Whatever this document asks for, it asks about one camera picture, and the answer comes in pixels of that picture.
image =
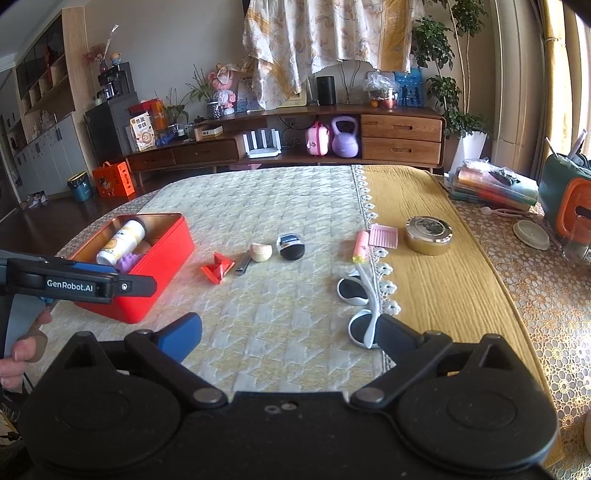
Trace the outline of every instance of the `green leaves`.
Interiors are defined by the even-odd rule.
[[[178,123],[180,116],[185,117],[187,123],[189,123],[189,114],[185,111],[186,103],[183,103],[185,98],[189,96],[189,93],[178,101],[177,89],[174,89],[174,105],[173,105],[173,89],[170,88],[170,95],[166,97],[168,100],[168,106],[164,105],[164,114],[166,115],[166,121],[169,125]]]
[[[205,98],[206,101],[211,101],[213,99],[213,94],[215,90],[213,89],[212,82],[208,80],[203,73],[203,69],[201,69],[201,74],[197,71],[197,67],[193,63],[194,73],[193,73],[193,80],[195,80],[195,85],[191,83],[186,83],[186,85],[191,89],[189,98],[193,101],[195,98],[201,101]]]
[[[423,17],[417,21],[413,29],[411,53],[420,67],[427,68],[427,62],[434,61],[439,69],[446,64],[450,69],[453,68],[455,55],[446,37],[446,32],[449,31],[451,29],[436,22],[433,17]]]
[[[446,120],[446,128],[443,134],[449,139],[453,134],[464,138],[474,132],[486,133],[486,125],[482,115],[471,115],[452,109],[443,114]]]
[[[482,0],[456,0],[452,13],[456,19],[458,34],[463,36],[467,33],[471,37],[479,34],[484,27],[480,16],[488,16]]]
[[[449,10],[453,20],[452,26],[457,30],[453,38],[457,42],[460,50],[458,37],[469,35],[474,37],[480,33],[484,27],[481,20],[482,15],[487,15],[483,0],[424,0],[430,5],[441,4]],[[429,62],[434,62],[437,66],[438,75],[426,80],[427,97],[437,99],[437,105],[444,109],[444,117],[447,125],[444,134],[449,138],[453,134],[465,137],[473,132],[486,132],[485,122],[480,115],[470,115],[459,110],[459,98],[463,93],[457,86],[456,81],[451,77],[441,75],[441,70],[445,65],[453,69],[453,59],[455,55],[447,40],[447,32],[452,30],[447,28],[441,22],[437,22],[433,17],[423,17],[415,23],[413,28],[413,43],[411,53],[414,55],[419,67],[428,68]],[[465,86],[464,70],[462,66],[462,82]]]
[[[446,109],[458,109],[462,91],[453,78],[437,75],[427,79],[427,85],[427,98],[436,98],[437,104]]]

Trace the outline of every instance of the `trash bin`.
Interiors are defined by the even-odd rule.
[[[92,198],[92,187],[88,181],[88,174],[85,171],[77,173],[68,179],[68,186],[72,191],[74,200],[77,202],[85,202]]]

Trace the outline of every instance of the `white flower pot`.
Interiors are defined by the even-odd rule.
[[[474,132],[460,138],[457,145],[456,155],[453,157],[450,172],[455,172],[458,167],[461,167],[464,160],[475,160],[480,158],[486,137],[488,135],[482,132]]]

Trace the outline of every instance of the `purple kettlebell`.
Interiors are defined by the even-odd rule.
[[[351,122],[355,129],[352,134],[344,133],[337,127],[337,122]],[[333,139],[333,151],[339,157],[352,158],[356,157],[359,153],[359,144],[357,143],[357,130],[359,129],[359,123],[356,118],[352,116],[337,116],[332,120],[332,128],[335,133]]]

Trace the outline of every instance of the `pink toy suitcase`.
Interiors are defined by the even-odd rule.
[[[306,148],[310,155],[322,157],[329,152],[330,130],[328,127],[315,122],[306,131]]]

